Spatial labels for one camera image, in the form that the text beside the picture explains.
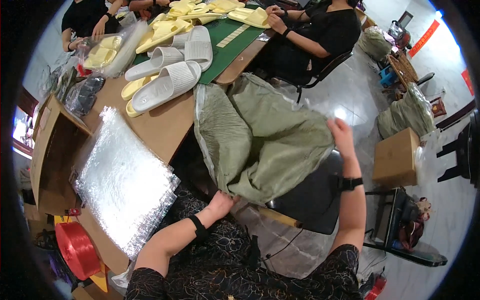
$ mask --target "tiled floor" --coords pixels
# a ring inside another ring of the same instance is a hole
[[[297,98],[295,88],[287,84],[278,87],[285,95]],[[371,190],[374,147],[380,141],[376,120],[378,113],[385,110],[390,101],[382,94],[376,65],[356,46],[354,55],[336,68],[325,80],[312,89],[303,91],[301,103],[328,116],[344,119],[353,126],[355,148],[362,169],[365,190]],[[447,130],[447,142],[456,138],[465,126],[456,125]],[[449,167],[455,164],[455,156],[446,156]],[[431,201],[434,213],[426,223],[420,239],[423,247],[435,247],[453,261],[471,219],[475,190],[467,180],[455,178],[443,183],[432,183],[422,189],[407,187],[414,197],[425,196]],[[375,223],[379,199],[367,197],[367,228]],[[285,247],[299,232],[259,215],[246,203],[236,206],[234,215],[247,225],[250,234],[259,237],[262,256],[273,254]],[[276,272],[303,278],[314,270],[327,256],[336,229],[330,236],[304,230],[285,250],[267,261],[268,267]],[[388,280],[382,299],[427,299],[436,289],[448,270],[448,266],[427,268],[416,265],[382,251],[363,248],[359,263],[359,279],[366,279],[370,272],[381,272],[385,266]]]

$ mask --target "cable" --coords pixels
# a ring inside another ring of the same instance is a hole
[[[278,251],[277,253],[275,253],[275,254],[273,254],[273,255],[267,254],[267,255],[266,255],[266,258],[265,258],[265,259],[262,259],[262,262],[269,260],[270,258],[274,257],[275,255],[277,255],[277,254],[279,254],[280,252],[282,252],[283,250],[285,250],[285,248],[288,247],[288,246],[293,242],[293,240],[294,240],[297,236],[299,236],[299,234],[302,233],[302,231],[303,231],[303,228],[297,233],[296,236],[294,236],[294,237],[292,238],[291,241],[288,242],[288,244],[287,244],[285,247],[283,247],[283,248],[282,248],[280,251]]]

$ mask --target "red paper sign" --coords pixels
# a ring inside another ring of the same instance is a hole
[[[408,52],[410,57],[413,57],[417,54],[418,51],[427,43],[427,41],[432,37],[435,30],[437,30],[440,23],[437,20],[434,20],[430,27],[427,29],[427,32],[421,37],[421,39],[413,46],[413,48]]]
[[[473,96],[474,95],[473,85],[472,85],[472,81],[470,80],[470,74],[468,73],[467,69],[465,69],[465,71],[462,72],[462,77],[463,77],[463,80],[465,80],[465,83],[467,84],[468,89],[470,90],[470,94],[472,94]]]

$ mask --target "red thread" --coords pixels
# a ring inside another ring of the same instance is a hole
[[[55,235],[61,255],[80,280],[100,272],[100,260],[85,229],[77,222],[58,223]]]

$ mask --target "bubble wrap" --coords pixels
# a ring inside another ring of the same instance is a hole
[[[180,180],[115,108],[105,107],[100,117],[74,185],[106,234],[133,259],[175,201]]]

